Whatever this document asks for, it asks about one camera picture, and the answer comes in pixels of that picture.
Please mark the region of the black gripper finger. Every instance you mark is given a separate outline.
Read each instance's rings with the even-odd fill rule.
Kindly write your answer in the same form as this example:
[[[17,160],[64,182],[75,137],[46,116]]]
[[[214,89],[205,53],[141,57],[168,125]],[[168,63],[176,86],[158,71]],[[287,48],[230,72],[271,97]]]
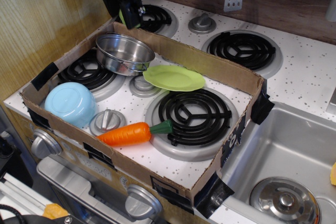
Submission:
[[[111,17],[119,16],[123,0],[103,0],[103,2]]]
[[[127,29],[138,28],[142,25],[145,8],[141,0],[123,1],[120,10]]]

